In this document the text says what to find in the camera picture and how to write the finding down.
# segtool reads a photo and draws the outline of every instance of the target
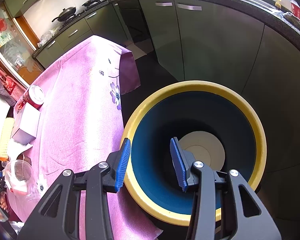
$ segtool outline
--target red bag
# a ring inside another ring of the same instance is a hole
[[[4,70],[0,67],[0,80],[2,81],[5,89],[11,95],[11,97],[18,101],[24,94],[26,88],[24,88],[18,81],[8,76]]]

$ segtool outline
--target yellow object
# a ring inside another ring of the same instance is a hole
[[[14,125],[14,119],[11,117],[6,118],[3,123],[3,128],[0,138],[0,161],[4,162],[8,160],[7,148],[11,138],[11,133]]]
[[[248,104],[248,102],[245,101],[236,92],[222,85],[207,81],[184,81],[169,85],[156,91],[148,98],[146,98],[131,115],[127,125],[124,128],[121,144],[124,138],[129,138],[131,144],[133,143],[133,136],[136,132],[139,123],[141,122],[145,114],[153,106],[155,106],[157,103],[169,96],[186,91],[205,91],[216,95],[220,95],[226,98],[227,100],[231,101],[233,104],[235,104],[246,116],[252,127],[256,142],[255,165],[253,168],[252,175],[248,181],[251,188],[255,190],[261,180],[265,168],[267,155],[265,133],[260,119],[258,118],[253,108]],[[134,200],[153,217],[156,217],[157,219],[160,219],[170,224],[179,226],[189,226],[191,215],[179,214],[162,208],[161,206],[154,203],[144,193],[134,175],[131,157],[129,158],[124,183]],[[221,220],[221,208],[215,211],[215,220]]]
[[[281,4],[279,2],[281,2],[282,0],[276,0],[275,2],[275,6],[281,9]]]

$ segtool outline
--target white box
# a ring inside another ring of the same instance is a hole
[[[40,111],[26,103],[16,116],[12,129],[12,138],[27,145],[37,138]]]

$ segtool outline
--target dark floor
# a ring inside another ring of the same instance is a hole
[[[157,62],[155,52],[136,60],[141,86],[121,95],[122,118],[125,126],[134,110],[155,91],[177,83],[177,80]]]

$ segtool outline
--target wok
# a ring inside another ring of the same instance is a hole
[[[58,22],[64,22],[65,20],[69,19],[71,16],[73,16],[76,12],[77,8],[76,7],[69,7],[69,8],[64,8],[62,13],[59,14],[58,17],[54,18],[52,22],[55,20],[58,20]]]

